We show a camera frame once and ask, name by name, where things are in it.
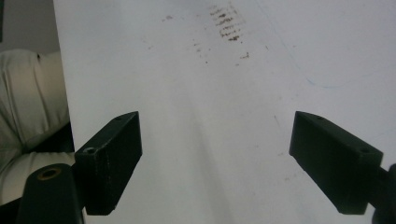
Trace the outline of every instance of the white fabric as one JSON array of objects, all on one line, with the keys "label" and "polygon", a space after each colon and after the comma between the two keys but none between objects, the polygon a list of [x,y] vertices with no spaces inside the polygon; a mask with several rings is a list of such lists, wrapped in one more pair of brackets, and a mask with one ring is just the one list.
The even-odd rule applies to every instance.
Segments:
[{"label": "white fabric", "polygon": [[25,178],[68,155],[28,154],[69,121],[61,54],[0,53],[0,204],[21,196]]}]

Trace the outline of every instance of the screw hole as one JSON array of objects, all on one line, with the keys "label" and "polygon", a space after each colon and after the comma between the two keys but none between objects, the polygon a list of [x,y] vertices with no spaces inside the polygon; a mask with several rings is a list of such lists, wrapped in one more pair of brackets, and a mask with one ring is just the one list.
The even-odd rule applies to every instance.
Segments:
[{"label": "screw hole", "polygon": [[94,147],[87,147],[87,148],[84,149],[83,152],[88,153],[88,154],[93,154],[93,153],[96,152],[96,148],[94,148]]}]

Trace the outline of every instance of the white surface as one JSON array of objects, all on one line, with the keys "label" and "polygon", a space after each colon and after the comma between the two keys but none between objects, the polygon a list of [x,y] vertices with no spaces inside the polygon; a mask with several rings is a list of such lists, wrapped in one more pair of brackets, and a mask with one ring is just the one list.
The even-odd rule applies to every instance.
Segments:
[{"label": "white surface", "polygon": [[372,207],[338,214],[288,151],[302,110],[396,161],[394,2],[56,0],[55,13],[76,146],[141,118],[117,210],[88,223],[371,223]]}]

